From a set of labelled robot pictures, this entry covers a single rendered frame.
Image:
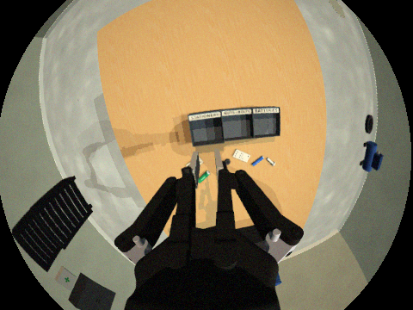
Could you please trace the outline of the grey three-compartment labelled bin rack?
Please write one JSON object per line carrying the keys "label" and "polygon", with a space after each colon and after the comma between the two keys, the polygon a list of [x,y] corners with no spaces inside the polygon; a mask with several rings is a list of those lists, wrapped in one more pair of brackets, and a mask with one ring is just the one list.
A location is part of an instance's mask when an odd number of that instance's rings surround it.
{"label": "grey three-compartment labelled bin rack", "polygon": [[280,107],[204,111],[188,115],[188,124],[193,147],[223,144],[233,140],[276,137],[280,136]]}

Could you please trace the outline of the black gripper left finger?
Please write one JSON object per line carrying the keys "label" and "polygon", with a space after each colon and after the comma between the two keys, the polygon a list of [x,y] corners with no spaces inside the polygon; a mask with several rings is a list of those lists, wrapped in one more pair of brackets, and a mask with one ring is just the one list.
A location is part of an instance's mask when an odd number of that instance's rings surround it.
{"label": "black gripper left finger", "polygon": [[188,267],[190,227],[196,227],[196,189],[200,174],[198,151],[193,152],[189,166],[181,169],[181,178],[168,177],[133,224],[115,238],[115,246],[135,265],[152,250],[177,204],[164,261],[174,271]]}

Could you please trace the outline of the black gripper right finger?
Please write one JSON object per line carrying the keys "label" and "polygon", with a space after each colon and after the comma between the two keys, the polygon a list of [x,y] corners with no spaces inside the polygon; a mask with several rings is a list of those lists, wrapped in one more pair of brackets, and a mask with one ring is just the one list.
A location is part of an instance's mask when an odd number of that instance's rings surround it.
{"label": "black gripper right finger", "polygon": [[[277,263],[289,256],[304,235],[303,229],[283,216],[245,170],[230,173],[219,149],[214,149],[218,178],[213,261],[218,270],[237,264],[237,238],[231,190],[236,193],[264,240],[263,247]],[[222,164],[223,163],[223,164]],[[224,166],[224,167],[223,167]]]}

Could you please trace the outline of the green aa battery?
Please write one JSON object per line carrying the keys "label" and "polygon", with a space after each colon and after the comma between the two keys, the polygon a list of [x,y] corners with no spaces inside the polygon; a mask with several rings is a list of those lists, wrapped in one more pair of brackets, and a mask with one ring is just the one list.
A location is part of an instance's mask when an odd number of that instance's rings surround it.
{"label": "green aa battery", "polygon": [[210,171],[206,171],[200,178],[199,178],[199,183],[201,183],[205,178],[207,178],[210,175]]}

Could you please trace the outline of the blue aaa battery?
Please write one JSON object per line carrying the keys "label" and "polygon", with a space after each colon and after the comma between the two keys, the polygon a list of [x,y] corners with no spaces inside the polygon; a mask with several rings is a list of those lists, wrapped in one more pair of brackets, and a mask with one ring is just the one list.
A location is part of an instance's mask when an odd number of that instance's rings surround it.
{"label": "blue aaa battery", "polygon": [[260,161],[262,161],[264,159],[263,156],[261,156],[259,159],[257,159],[252,165],[255,166],[256,164],[258,164]]}

